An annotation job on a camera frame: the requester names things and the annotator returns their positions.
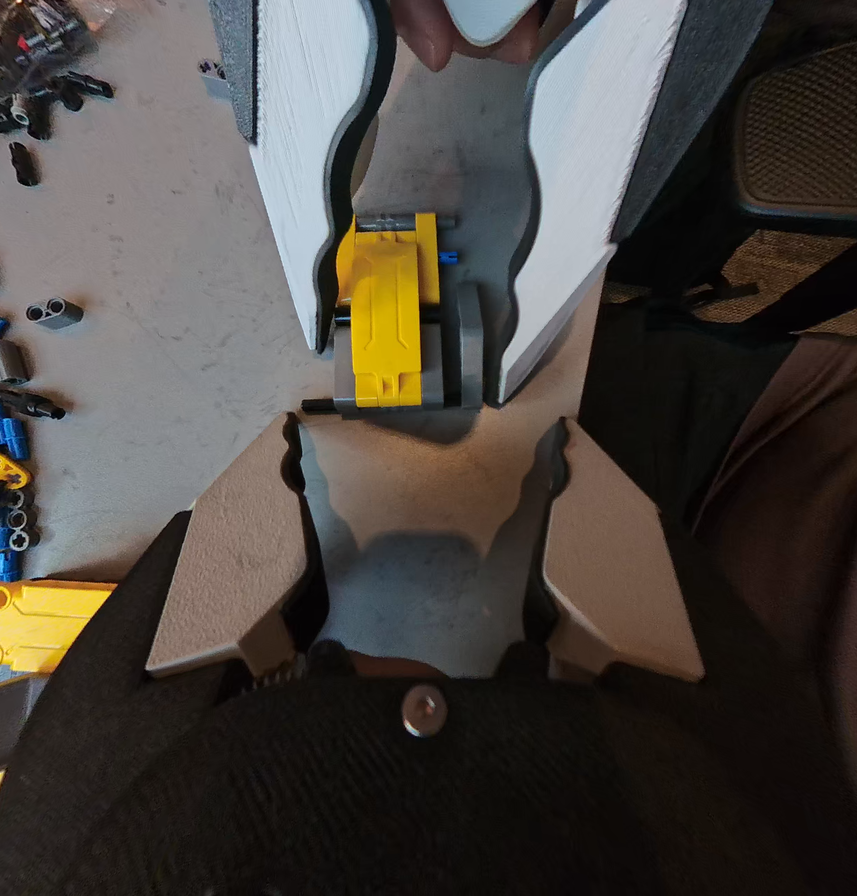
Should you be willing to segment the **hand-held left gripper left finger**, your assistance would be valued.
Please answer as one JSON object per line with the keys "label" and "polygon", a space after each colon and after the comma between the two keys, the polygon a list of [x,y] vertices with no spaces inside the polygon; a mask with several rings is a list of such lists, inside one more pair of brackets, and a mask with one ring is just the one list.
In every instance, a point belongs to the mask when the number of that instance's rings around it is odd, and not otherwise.
{"label": "hand-held left gripper left finger", "polygon": [[195,500],[151,676],[240,661],[263,678],[316,641],[330,596],[301,460],[300,421],[283,412]]}

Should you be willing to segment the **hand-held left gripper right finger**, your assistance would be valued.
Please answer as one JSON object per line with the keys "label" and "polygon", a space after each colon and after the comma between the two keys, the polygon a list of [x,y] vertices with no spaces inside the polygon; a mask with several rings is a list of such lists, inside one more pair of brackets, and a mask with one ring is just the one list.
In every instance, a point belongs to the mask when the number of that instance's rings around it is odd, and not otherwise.
{"label": "hand-held left gripper right finger", "polygon": [[624,664],[704,678],[658,507],[575,419],[563,419],[525,597],[526,638],[553,679]]}

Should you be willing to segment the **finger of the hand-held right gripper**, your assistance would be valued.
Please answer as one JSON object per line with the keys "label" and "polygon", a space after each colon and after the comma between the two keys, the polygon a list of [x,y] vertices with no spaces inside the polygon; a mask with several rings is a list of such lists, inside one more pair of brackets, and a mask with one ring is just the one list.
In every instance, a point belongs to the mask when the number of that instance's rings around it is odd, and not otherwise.
{"label": "finger of the hand-held right gripper", "polygon": [[614,224],[675,49],[685,1],[583,2],[534,65],[523,142],[530,214],[497,404],[518,391],[616,248]]}
{"label": "finger of the hand-held right gripper", "polygon": [[263,1],[256,16],[250,154],[289,295],[311,351],[330,339],[351,179],[390,85],[397,37],[384,1]]}

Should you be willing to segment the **yellow grey brick assembly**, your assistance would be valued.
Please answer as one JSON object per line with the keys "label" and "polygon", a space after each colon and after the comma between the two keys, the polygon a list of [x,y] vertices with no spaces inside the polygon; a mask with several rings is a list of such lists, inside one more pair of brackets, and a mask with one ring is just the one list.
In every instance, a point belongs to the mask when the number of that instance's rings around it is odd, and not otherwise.
{"label": "yellow grey brick assembly", "polygon": [[453,282],[454,215],[354,216],[336,255],[333,395],[309,416],[355,418],[484,405],[485,328],[474,282]]}

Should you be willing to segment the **grey desk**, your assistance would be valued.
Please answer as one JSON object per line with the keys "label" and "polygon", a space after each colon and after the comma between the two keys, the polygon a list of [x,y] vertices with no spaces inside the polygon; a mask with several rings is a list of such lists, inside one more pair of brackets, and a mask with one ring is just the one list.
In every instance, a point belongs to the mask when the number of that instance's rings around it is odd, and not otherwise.
{"label": "grey desk", "polygon": [[[307,348],[248,147],[197,70],[206,2],[128,4],[82,65],[116,89],[30,141],[18,185],[0,135],[0,316],[31,390],[39,542],[30,578],[119,581],[283,410],[331,390]],[[63,297],[65,330],[26,319]],[[307,498],[331,596],[323,629],[365,653],[488,676],[522,636],[557,422],[576,413],[592,294],[524,389],[478,416],[301,423]]]}

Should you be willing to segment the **person's right hand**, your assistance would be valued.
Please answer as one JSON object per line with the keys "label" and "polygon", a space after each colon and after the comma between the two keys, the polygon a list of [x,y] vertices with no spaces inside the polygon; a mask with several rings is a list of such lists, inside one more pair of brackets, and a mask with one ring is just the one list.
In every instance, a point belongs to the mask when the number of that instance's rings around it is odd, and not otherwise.
{"label": "person's right hand", "polygon": [[530,7],[496,43],[479,47],[455,27],[442,1],[390,1],[390,16],[400,39],[430,71],[442,71],[453,56],[522,64],[531,60],[539,44],[539,31],[552,2]]}

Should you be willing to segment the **black mesh office chair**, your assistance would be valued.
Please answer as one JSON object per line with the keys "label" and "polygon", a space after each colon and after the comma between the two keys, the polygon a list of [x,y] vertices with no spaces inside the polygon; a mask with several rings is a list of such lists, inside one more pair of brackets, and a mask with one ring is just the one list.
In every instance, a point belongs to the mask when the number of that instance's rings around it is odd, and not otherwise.
{"label": "black mesh office chair", "polygon": [[751,80],[730,167],[738,212],[757,226],[857,239],[857,40]]}

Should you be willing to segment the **large yellow grey brick model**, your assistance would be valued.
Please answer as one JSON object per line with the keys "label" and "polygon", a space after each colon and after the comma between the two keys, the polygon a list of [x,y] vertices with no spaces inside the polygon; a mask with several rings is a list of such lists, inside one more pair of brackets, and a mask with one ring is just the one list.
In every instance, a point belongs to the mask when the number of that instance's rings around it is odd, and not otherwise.
{"label": "large yellow grey brick model", "polygon": [[116,587],[94,581],[0,582],[0,787],[42,689]]}

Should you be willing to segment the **person's brown trouser leg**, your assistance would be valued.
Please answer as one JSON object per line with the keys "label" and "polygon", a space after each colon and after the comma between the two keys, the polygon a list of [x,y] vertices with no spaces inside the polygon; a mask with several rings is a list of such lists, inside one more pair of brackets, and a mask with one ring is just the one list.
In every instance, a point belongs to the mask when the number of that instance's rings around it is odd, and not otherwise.
{"label": "person's brown trouser leg", "polygon": [[798,338],[729,443],[693,532],[815,675],[857,801],[857,337]]}

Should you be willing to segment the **group of black pins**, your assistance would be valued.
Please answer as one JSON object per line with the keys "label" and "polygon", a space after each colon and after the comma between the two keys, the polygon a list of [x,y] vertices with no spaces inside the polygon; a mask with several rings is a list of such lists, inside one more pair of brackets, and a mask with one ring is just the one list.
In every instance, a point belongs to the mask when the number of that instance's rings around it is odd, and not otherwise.
{"label": "group of black pins", "polygon": [[0,99],[0,134],[23,132],[32,140],[49,140],[51,110],[61,104],[77,113],[86,98],[111,100],[116,93],[112,85],[86,73],[67,71],[22,92]]}

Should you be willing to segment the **long black axle pin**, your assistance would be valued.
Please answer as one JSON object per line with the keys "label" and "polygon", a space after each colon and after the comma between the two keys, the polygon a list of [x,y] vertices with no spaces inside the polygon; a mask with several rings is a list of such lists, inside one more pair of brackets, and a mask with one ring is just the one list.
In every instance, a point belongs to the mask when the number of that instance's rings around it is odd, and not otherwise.
{"label": "long black axle pin", "polygon": [[63,420],[66,410],[52,400],[30,392],[0,387],[0,405],[33,419]]}

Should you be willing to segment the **pile of small brick parts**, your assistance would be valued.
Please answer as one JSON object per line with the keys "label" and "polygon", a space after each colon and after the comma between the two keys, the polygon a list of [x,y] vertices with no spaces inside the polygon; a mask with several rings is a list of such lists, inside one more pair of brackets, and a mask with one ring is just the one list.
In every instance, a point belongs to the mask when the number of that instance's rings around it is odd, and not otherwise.
{"label": "pile of small brick parts", "polygon": [[[9,340],[21,348],[31,374],[31,365],[23,348],[10,338],[9,331],[9,320],[0,316],[0,339]],[[17,392],[35,393],[28,389],[30,383],[31,380],[23,386],[0,384],[0,387]],[[29,422],[33,420],[47,419],[25,417],[0,405],[0,454],[14,459],[32,475],[31,484],[23,489],[10,491],[0,487],[0,584],[18,582],[23,574],[26,554],[39,538],[33,522],[34,475],[31,472],[31,436],[28,430]]]}

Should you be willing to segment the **black double pin connector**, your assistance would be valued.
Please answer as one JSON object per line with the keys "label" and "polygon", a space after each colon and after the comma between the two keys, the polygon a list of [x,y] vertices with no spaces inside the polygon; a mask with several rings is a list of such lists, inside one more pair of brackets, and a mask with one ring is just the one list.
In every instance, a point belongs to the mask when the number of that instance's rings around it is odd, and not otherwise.
{"label": "black double pin connector", "polygon": [[19,141],[10,142],[8,149],[17,183],[30,188],[40,185],[40,174],[31,151]]}

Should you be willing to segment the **clear plastic parts bag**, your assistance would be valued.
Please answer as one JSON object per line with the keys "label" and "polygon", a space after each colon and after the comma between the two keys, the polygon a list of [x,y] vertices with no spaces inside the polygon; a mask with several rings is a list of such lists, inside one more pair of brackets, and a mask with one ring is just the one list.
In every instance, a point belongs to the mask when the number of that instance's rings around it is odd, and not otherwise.
{"label": "clear plastic parts bag", "polygon": [[0,79],[73,59],[93,43],[76,5],[64,1],[0,1]]}

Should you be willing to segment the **grey two-hole connector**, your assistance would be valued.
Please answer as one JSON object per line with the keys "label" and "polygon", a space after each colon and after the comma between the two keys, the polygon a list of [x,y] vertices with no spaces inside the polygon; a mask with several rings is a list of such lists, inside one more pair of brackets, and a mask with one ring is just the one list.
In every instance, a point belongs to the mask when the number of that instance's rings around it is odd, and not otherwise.
{"label": "grey two-hole connector", "polygon": [[63,297],[52,297],[45,303],[28,306],[25,316],[47,330],[65,330],[84,319],[84,309]]}

